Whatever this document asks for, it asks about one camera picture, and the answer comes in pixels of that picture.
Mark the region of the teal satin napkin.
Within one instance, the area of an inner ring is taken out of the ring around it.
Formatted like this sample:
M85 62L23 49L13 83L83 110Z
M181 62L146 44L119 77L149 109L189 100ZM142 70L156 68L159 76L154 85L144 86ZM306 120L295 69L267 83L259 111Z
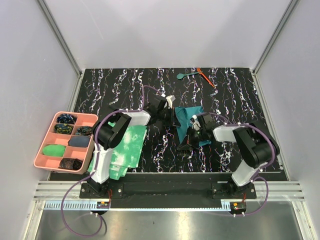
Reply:
M191 117L193 115L197 116L197 120L200 124L201 129L212 130L214 129L215 123L213 117L209 113L204 113L201 106L196 107L176 107L176 116L181 124L181 127L177 127L177 134L179 139L179 144L187 139L187 130L192 127Z

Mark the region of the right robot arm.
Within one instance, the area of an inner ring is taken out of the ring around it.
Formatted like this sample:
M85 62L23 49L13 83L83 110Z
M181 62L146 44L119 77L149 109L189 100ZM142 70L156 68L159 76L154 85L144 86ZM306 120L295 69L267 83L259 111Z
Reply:
M239 198L245 192L245 186L254 181L264 168L271 165L280 147L271 136L269 130L260 121L251 123L223 123L217 124L214 113L200 113L190 119L192 125L188 127L186 136L177 147L179 151L191 151L200 146L201 142L231 142L236 143L242 161L232 173L227 185L228 195Z

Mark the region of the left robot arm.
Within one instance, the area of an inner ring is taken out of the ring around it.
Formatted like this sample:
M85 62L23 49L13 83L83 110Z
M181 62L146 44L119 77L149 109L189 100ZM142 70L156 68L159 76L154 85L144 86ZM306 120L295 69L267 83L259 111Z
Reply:
M109 168L112 153L123 139L128 127L150 126L161 121L170 127L180 127L175 113L174 95L156 95L142 109L127 110L109 107L108 115L98 120L92 127L94 138L93 168L90 178L94 182L90 192L97 198L103 198L108 193L106 183L109 178Z

